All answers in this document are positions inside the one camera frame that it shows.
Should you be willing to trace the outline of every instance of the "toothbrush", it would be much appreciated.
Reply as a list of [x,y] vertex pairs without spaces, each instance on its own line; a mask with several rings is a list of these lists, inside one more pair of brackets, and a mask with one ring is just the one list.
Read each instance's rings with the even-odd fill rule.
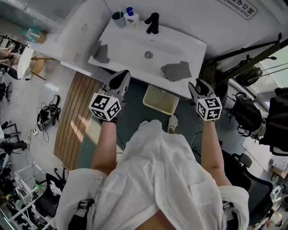
[[119,19],[121,18],[121,9],[122,9],[122,4],[119,6]]

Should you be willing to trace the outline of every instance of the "black faucet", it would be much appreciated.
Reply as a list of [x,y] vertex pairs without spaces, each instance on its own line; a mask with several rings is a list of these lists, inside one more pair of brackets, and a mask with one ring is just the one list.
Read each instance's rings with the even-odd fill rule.
[[153,13],[151,16],[145,21],[146,24],[150,24],[148,30],[146,31],[147,34],[157,34],[159,33],[159,14],[158,13]]

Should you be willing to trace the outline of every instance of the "drain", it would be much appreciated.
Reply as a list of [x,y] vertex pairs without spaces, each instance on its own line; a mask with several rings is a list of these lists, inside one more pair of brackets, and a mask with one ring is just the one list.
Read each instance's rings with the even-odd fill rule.
[[147,52],[145,53],[145,58],[146,58],[146,59],[151,59],[151,58],[153,58],[153,53],[150,52],[150,51],[147,51]]

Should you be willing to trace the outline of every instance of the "yellow basket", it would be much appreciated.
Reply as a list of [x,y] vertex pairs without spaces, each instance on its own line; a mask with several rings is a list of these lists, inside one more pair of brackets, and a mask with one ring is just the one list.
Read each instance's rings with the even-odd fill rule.
[[179,97],[165,90],[149,85],[143,98],[143,104],[162,113],[172,115],[179,102]]

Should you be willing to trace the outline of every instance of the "white sink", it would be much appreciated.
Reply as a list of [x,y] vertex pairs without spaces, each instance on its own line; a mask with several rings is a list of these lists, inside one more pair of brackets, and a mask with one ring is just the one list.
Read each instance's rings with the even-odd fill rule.
[[[119,28],[111,20],[104,30],[101,44],[108,45],[109,63],[100,63],[91,56],[88,63],[114,71],[127,69],[131,76],[149,84],[191,98],[188,82],[195,83],[207,45],[189,35],[159,26],[158,34],[147,34],[149,25],[140,21],[136,29]],[[150,51],[151,59],[145,57]],[[192,78],[171,82],[164,77],[161,67],[186,61]]]

